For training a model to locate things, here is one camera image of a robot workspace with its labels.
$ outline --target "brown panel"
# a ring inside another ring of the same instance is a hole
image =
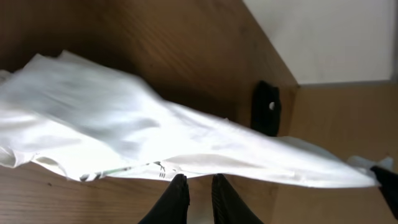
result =
[[[306,87],[297,93],[290,135],[343,160],[359,155],[398,160],[398,86]],[[377,188],[280,186],[273,224],[396,223]]]
[[[287,134],[297,83],[239,0],[0,1],[0,69],[68,49],[142,76],[164,98],[250,120],[258,80],[281,88]],[[229,177],[264,223],[274,184]],[[167,183],[105,179],[80,184],[43,168],[0,168],[0,223],[136,223]],[[189,180],[189,223],[213,223],[211,177]]]

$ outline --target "white wall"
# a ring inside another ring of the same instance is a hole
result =
[[[388,80],[395,0],[244,0],[300,84]]]

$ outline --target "black object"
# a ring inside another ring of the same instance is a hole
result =
[[[260,81],[252,97],[251,128],[268,136],[277,136],[281,111],[279,89]]]
[[[378,166],[372,167],[371,171],[375,173],[377,180],[381,184],[379,190],[383,194],[392,214],[398,220],[398,175]]]
[[[186,224],[190,203],[187,177],[177,174],[141,224]]]
[[[211,199],[215,224],[262,224],[223,174],[213,177]]]

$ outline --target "white cloth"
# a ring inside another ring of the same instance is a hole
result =
[[[0,86],[0,163],[73,180],[224,173],[306,187],[377,182],[326,150],[270,138],[163,100],[139,77],[64,52],[34,57]]]

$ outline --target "wooden surface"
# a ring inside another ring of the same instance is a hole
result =
[[[0,69],[68,49],[142,76],[164,98],[248,125],[258,80],[281,89],[287,134],[297,83],[239,0],[0,0]],[[274,184],[229,177],[269,223]],[[0,223],[136,223],[165,182],[67,181],[32,164],[0,168]],[[213,223],[211,177],[189,180],[189,223]]]
[[[398,171],[398,86],[320,86],[297,92],[290,135],[342,160],[390,155]],[[377,188],[306,189],[280,186],[272,224],[397,223]]]

